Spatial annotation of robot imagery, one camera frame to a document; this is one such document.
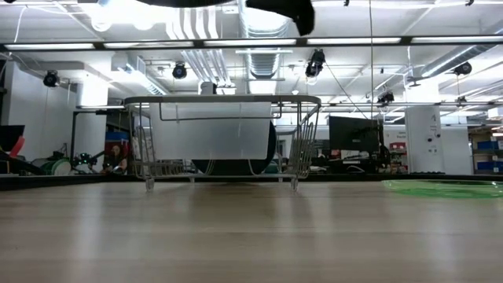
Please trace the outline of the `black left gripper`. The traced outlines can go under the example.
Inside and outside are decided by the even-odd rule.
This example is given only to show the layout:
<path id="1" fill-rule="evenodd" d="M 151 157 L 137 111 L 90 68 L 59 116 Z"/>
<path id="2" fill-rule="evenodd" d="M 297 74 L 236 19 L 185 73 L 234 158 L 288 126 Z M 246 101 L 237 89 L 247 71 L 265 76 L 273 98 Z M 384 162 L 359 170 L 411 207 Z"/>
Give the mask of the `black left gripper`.
<path id="1" fill-rule="evenodd" d="M 146 5 L 171 8 L 217 6 L 233 0 L 137 0 Z M 248 8 L 288 17 L 296 24 L 300 36 L 309 35 L 315 26 L 315 11 L 311 0 L 246 0 Z"/>

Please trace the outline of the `dark green plate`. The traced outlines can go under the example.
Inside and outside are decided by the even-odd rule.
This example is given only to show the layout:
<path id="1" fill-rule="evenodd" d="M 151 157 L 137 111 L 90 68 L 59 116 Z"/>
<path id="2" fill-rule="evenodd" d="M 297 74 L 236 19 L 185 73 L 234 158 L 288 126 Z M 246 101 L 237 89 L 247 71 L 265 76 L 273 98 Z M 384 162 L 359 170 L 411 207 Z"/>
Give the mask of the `dark green plate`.
<path id="1" fill-rule="evenodd" d="M 192 160 L 194 166 L 206 175 L 259 175 L 270 164 L 275 155 L 277 134 L 270 122 L 266 158 L 263 160 Z"/>

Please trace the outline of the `light green transparent plate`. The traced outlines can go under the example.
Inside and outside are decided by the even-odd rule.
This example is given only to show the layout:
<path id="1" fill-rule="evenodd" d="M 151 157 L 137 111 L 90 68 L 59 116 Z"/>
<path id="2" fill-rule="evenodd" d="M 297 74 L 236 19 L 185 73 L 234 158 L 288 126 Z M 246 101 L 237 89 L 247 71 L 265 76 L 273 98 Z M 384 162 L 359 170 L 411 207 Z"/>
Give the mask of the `light green transparent plate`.
<path id="1" fill-rule="evenodd" d="M 386 180 L 384 187 L 394 193 L 419 197 L 453 199 L 503 198 L 503 182 L 464 180 Z"/>

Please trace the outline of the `black overhead light beam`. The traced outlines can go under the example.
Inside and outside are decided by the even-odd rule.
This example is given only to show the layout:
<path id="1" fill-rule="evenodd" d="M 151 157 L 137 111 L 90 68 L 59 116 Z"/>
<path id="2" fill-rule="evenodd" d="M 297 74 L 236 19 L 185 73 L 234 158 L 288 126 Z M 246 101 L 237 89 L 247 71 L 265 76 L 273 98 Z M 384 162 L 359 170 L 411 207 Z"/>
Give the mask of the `black overhead light beam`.
<path id="1" fill-rule="evenodd" d="M 265 39 L 184 39 L 125 42 L 31 42 L 0 43 L 6 52 L 77 52 L 118 50 L 202 50 L 303 47 L 500 45 L 503 35 L 443 35 L 394 37 L 265 38 Z"/>

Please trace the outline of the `black computer monitor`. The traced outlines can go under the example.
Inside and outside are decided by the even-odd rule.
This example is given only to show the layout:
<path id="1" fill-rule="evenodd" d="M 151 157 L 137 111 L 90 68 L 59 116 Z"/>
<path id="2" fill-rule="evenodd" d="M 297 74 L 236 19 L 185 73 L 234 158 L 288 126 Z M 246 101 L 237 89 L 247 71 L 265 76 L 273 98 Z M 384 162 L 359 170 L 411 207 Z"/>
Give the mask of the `black computer monitor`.
<path id="1" fill-rule="evenodd" d="M 329 117 L 330 149 L 374 153 L 380 147 L 380 126 L 372 119 Z"/>

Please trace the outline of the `translucent plastic cutlery tray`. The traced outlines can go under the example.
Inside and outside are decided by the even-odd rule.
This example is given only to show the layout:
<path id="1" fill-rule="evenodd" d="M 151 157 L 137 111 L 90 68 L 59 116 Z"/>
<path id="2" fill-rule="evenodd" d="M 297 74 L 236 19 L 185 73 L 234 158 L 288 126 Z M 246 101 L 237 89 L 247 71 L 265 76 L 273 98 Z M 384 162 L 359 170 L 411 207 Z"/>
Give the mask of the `translucent plastic cutlery tray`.
<path id="1" fill-rule="evenodd" d="M 267 156 L 269 103 L 151 103 L 149 110 L 159 160 L 262 160 Z"/>

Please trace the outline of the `white pillar cabinet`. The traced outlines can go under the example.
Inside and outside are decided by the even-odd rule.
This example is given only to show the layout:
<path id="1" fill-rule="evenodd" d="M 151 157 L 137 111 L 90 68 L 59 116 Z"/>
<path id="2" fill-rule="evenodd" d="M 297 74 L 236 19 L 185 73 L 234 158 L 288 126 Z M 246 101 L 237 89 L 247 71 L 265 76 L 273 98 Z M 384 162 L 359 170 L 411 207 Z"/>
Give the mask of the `white pillar cabinet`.
<path id="1" fill-rule="evenodd" d="M 445 168 L 439 107 L 409 107 L 405 114 L 409 173 L 443 174 Z"/>

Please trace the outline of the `blue red tool cabinet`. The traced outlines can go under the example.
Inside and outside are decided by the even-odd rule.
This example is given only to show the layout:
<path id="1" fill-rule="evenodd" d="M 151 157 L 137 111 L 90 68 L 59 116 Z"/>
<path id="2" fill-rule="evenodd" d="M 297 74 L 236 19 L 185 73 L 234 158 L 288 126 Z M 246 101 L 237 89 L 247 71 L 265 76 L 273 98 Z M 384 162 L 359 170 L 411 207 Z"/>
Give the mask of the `blue red tool cabinet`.
<path id="1" fill-rule="evenodd" d="M 118 146 L 120 155 L 128 157 L 130 151 L 129 134 L 126 132 L 106 132 L 105 133 L 105 156 L 113 154 L 113 147 Z"/>

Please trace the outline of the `person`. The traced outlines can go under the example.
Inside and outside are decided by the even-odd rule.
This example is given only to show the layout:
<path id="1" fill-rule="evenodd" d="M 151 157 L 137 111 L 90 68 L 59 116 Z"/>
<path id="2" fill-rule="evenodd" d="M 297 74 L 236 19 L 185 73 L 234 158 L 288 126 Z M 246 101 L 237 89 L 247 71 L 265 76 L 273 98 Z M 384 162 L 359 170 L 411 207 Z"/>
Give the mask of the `person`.
<path id="1" fill-rule="evenodd" d="M 127 171 L 127 157 L 121 145 L 114 145 L 108 156 L 103 172 L 106 174 L 124 175 Z"/>

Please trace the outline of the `blue storage bins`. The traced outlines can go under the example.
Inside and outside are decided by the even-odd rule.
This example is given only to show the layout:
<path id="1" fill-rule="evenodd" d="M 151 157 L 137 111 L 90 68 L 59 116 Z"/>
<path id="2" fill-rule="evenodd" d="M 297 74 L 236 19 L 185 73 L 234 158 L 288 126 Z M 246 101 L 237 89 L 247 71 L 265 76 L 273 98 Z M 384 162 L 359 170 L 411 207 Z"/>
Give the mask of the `blue storage bins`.
<path id="1" fill-rule="evenodd" d="M 476 171 L 503 173 L 503 140 L 476 142 L 473 157 Z"/>

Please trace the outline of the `small black background robot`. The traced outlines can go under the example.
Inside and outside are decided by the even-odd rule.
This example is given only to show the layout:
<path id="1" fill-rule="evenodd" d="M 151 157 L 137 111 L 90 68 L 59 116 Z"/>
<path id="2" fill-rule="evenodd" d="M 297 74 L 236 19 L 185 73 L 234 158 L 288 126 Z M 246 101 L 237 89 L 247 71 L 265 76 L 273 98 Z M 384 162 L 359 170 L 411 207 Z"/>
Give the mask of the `small black background robot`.
<path id="1" fill-rule="evenodd" d="M 98 159 L 105 154 L 101 151 L 95 155 L 90 155 L 89 153 L 80 153 L 75 156 L 72 160 L 72 169 L 79 175 L 94 175 L 97 171 L 94 170 L 94 166 L 97 165 Z"/>

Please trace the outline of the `black screen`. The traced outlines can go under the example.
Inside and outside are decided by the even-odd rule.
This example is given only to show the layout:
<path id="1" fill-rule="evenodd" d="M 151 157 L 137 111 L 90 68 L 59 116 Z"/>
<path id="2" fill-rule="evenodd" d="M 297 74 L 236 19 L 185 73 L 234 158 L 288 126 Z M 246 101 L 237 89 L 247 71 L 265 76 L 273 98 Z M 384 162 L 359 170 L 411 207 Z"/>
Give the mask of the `black screen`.
<path id="1" fill-rule="evenodd" d="M 25 125 L 0 126 L 0 149 L 10 157 L 17 157 L 24 146 L 24 128 Z"/>

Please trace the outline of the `silver ventilation duct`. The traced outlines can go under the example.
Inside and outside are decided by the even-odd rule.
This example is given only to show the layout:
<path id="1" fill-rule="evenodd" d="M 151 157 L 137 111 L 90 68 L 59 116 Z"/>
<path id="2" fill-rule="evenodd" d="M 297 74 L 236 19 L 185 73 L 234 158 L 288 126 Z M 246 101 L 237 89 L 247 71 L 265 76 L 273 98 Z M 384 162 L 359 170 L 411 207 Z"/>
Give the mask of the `silver ventilation duct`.
<path id="1" fill-rule="evenodd" d="M 237 0 L 241 36 L 246 39 L 284 38 L 290 19 L 277 13 L 248 8 L 246 0 Z M 273 78 L 279 67 L 279 53 L 252 53 L 246 56 L 250 75 L 255 79 Z"/>

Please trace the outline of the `black table frame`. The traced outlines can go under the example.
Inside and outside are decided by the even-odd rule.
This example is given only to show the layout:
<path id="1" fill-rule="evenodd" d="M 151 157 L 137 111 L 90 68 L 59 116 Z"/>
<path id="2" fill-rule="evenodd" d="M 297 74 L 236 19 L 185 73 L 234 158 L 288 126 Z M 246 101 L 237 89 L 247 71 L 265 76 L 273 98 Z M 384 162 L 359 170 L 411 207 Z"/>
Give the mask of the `black table frame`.
<path id="1" fill-rule="evenodd" d="M 469 181 L 496 181 L 503 182 L 503 174 L 499 175 L 441 175 L 441 174 L 337 174 L 337 175 L 310 175 L 304 182 L 379 182 L 385 180 L 469 180 Z M 290 183 L 287 177 L 270 176 L 208 176 L 196 177 L 196 182 L 285 182 Z M 68 175 L 68 176 L 0 176 L 0 191 L 14 191 L 21 189 L 36 189 L 56 186 L 73 186 L 85 184 L 98 184 L 109 182 L 140 182 L 145 180 L 134 175 Z"/>

